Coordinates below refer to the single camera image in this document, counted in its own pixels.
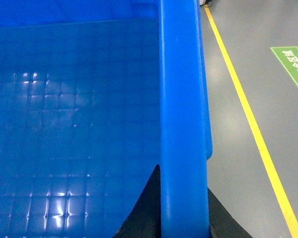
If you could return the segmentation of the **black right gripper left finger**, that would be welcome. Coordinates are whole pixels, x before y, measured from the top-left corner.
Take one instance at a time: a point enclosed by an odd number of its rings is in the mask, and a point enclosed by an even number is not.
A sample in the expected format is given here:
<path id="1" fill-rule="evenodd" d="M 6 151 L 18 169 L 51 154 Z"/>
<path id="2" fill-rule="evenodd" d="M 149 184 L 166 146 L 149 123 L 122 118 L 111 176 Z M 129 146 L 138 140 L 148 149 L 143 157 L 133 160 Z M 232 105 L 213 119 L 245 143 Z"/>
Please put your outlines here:
<path id="1" fill-rule="evenodd" d="M 113 237 L 161 237 L 161 188 L 159 165 L 155 166 L 132 211 Z"/>

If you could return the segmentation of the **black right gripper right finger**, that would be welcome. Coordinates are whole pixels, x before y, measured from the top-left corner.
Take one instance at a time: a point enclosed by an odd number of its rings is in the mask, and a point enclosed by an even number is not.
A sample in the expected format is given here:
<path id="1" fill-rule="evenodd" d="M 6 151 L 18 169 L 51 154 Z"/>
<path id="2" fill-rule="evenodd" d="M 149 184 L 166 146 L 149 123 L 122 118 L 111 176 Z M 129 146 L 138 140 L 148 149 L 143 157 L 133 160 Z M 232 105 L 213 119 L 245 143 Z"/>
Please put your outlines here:
<path id="1" fill-rule="evenodd" d="M 211 238 L 251 238 L 208 188 Z"/>

